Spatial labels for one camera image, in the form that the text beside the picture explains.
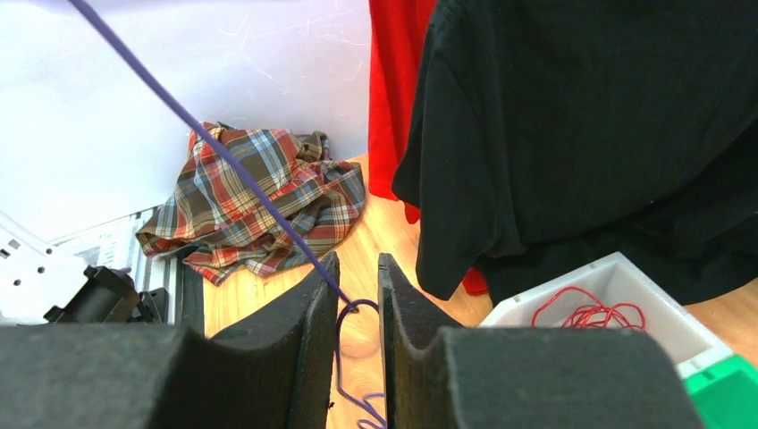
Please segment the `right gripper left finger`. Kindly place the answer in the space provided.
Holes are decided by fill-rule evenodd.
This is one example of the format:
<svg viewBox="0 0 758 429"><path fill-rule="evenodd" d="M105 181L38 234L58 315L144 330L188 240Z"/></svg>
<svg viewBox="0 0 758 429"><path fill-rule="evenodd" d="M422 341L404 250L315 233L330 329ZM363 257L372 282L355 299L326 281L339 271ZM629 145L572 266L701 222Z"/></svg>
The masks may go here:
<svg viewBox="0 0 758 429"><path fill-rule="evenodd" d="M3 327L2 427L324 427L340 260L322 264L209 338L150 323Z"/></svg>

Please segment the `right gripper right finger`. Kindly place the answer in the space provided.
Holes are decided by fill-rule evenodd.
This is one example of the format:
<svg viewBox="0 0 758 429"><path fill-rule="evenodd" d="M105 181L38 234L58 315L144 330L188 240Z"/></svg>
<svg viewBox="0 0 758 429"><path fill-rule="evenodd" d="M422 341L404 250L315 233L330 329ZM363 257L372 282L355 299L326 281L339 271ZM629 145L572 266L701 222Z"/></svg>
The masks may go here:
<svg viewBox="0 0 758 429"><path fill-rule="evenodd" d="M378 259L390 428L700 428L659 344L624 330L468 328Z"/></svg>

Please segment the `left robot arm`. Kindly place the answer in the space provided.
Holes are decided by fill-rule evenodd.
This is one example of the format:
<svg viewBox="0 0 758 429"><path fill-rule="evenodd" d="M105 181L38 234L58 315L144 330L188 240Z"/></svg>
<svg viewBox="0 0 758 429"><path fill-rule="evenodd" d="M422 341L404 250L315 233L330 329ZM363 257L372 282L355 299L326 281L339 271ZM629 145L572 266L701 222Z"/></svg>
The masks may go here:
<svg viewBox="0 0 758 429"><path fill-rule="evenodd" d="M162 299L157 310L175 324L181 295L178 262L146 257L136 232L152 209L47 242L1 214L1 324L41 324L52 306L67 304L85 282L87 265L122 269L137 292Z"/></svg>

